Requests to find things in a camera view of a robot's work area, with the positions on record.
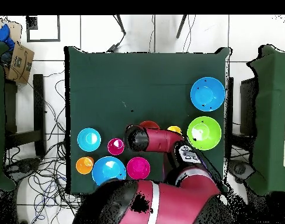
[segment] white tile floor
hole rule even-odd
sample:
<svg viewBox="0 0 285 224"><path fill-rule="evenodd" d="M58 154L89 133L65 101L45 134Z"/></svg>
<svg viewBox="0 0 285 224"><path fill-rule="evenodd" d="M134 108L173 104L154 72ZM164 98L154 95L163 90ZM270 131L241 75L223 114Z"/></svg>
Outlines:
<svg viewBox="0 0 285 224"><path fill-rule="evenodd" d="M157 53L180 53L193 23L194 15L189 16L185 21L181 36L176 39L177 30L182 15L156 15L156 52ZM29 78L32 83L33 74L45 76L59 73L64 70L64 46L76 46L86 52L103 52L112 44L116 44L122 37L122 32L113 16L60 16L60 42L33 42L26 40L26 19L25 16L8 16L10 21L16 21L22 25L21 44L34 51L34 62ZM33 37L41 39L54 39L56 34L44 29L44 26L54 27L51 23L54 18L40 18L38 20L39 30L30 31ZM124 28L127 32L118 52L139 52L148 51L150 35L153 31L152 15L121 15ZM154 52L154 36L151 40L150 51ZM220 47L231 47L233 49L230 57L230 76L234 77L234 113L233 122L240 123L240 94L241 81L253 77L251 69L246 62L253 60L258 55L258 48L262 44L273 44L278 49L285 51L285 16L276 15L196 15L192 27L192 41L188 52L214 53ZM64 79L64 74L44 78L45 100L55 109L56 115L64 107L64 101L56 93L54 85ZM64 95L64 82L57 85L58 91ZM55 122L48 108L46 108L46 139L49 137ZM19 85L17 93L17 126L18 131L33 129L33 89L29 85ZM59 122L65 127L65 112L59 117ZM233 125L235 133L239 133L239 126ZM57 142L57 136L52 135L47 142L51 146ZM21 146L21 153L17 159L34 156L34 145ZM242 185L235 183L232 176L228 181L235 192L245 200L245 189ZM29 222L35 217L33 201L37 193L33 191L24 179L18 192L18 214L20 219ZM44 220L38 220L35 224L50 224L57 212L57 206L46 208L42 215L48 215ZM52 224L71 224L73 214L69 209L63 209L58 214L58 221Z"/></svg>

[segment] chair leg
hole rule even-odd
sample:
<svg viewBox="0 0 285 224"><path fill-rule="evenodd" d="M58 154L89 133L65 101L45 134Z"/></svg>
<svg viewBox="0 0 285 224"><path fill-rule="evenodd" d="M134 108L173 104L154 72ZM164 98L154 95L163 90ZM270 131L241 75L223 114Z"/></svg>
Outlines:
<svg viewBox="0 0 285 224"><path fill-rule="evenodd" d="M186 20L186 16L187 15L183 15L183 17L182 17L182 20L181 20L181 23L180 23L180 26L179 26L179 29L178 29L178 32L177 32L177 36L176 36L177 39L180 37L181 31L182 31L182 27L183 27L184 22Z"/></svg>
<svg viewBox="0 0 285 224"><path fill-rule="evenodd" d="M119 24L120 24L121 31L123 32L124 35L126 35L126 31L125 31L125 29L124 29L123 22L121 22L121 17L120 17L120 15L117 15L117 21L118 21Z"/></svg>

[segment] green tablecloth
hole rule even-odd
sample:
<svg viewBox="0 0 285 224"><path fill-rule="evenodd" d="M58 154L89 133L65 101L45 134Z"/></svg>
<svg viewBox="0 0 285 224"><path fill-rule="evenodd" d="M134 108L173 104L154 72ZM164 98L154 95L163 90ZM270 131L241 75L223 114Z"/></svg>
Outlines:
<svg viewBox="0 0 285 224"><path fill-rule="evenodd" d="M223 130L224 105L210 113L199 111L190 101L190 89L195 81L205 76L212 76L225 85L225 60L229 53L229 48L223 48L216 54L87 54L73 47L66 48L65 70L66 79L69 79L66 85L70 86L66 88L69 92L66 96L70 96L66 115L71 117L71 171L67 174L71 175L71 178L68 176L71 193L96 190L91 174L77 172L76 161L83 156L91 156L95 161L109 156L108 141L123 138L127 124L152 120L163 129L177 125L186 133L194 118L209 116L215 118ZM101 135L101 145L94 152L85 152L77 144L79 132L87 127L98 130ZM204 154L222 175L223 138ZM117 158L126 166L134 156L150 162L151 172L147 179L162 181L163 154L125 150Z"/></svg>
<svg viewBox="0 0 285 224"><path fill-rule="evenodd" d="M255 103L258 133L252 158L257 172L247 183L260 195L285 191L285 52L264 45L258 59L249 65L258 79L259 93Z"/></svg>

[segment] bowl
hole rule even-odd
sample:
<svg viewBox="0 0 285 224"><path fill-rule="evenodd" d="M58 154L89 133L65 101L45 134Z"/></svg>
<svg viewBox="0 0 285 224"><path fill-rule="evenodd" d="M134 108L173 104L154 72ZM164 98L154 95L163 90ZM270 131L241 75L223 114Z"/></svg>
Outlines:
<svg viewBox="0 0 285 224"><path fill-rule="evenodd" d="M175 131L175 132L177 132L177 133L179 133L179 134L182 135L182 131L181 131L180 127L175 126L175 125L170 126L170 127L168 128L168 131Z"/></svg>
<svg viewBox="0 0 285 224"><path fill-rule="evenodd" d="M76 170L78 173L81 174L88 174L93 169L93 158L87 156L87 157L81 157L76 162Z"/></svg>
<svg viewBox="0 0 285 224"><path fill-rule="evenodd" d="M113 138L108 142L107 149L112 155L120 155L124 151L124 143L120 138Z"/></svg>
<svg viewBox="0 0 285 224"><path fill-rule="evenodd" d="M118 158L105 156L97 160L93 166L92 178L98 186L113 178L124 180L126 168Z"/></svg>
<svg viewBox="0 0 285 224"><path fill-rule="evenodd" d="M201 151L213 149L221 139L219 123L210 117L195 118L188 126L187 136L193 147Z"/></svg>
<svg viewBox="0 0 285 224"><path fill-rule="evenodd" d="M134 157L127 164L127 172L132 179L143 180L150 173L150 164L142 157Z"/></svg>
<svg viewBox="0 0 285 224"><path fill-rule="evenodd" d="M101 136L93 128L83 129L77 136L77 143L83 151L95 151L101 143Z"/></svg>
<svg viewBox="0 0 285 224"><path fill-rule="evenodd" d="M190 99L197 109L214 111L224 102L224 85L212 77L201 78L192 85Z"/></svg>
<svg viewBox="0 0 285 224"><path fill-rule="evenodd" d="M159 125L151 120L141 122L140 126L145 127L145 128L160 129Z"/></svg>

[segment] pink bowl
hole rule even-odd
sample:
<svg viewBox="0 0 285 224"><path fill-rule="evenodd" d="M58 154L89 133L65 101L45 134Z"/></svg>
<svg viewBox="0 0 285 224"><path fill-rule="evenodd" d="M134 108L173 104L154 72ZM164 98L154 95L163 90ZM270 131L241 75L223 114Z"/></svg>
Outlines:
<svg viewBox="0 0 285 224"><path fill-rule="evenodd" d="M108 142L107 149L112 155L120 155L124 151L124 143L120 138L113 138Z"/></svg>
<svg viewBox="0 0 285 224"><path fill-rule="evenodd" d="M127 172L132 179L143 180L150 173L150 164L142 157L134 157L127 164Z"/></svg>

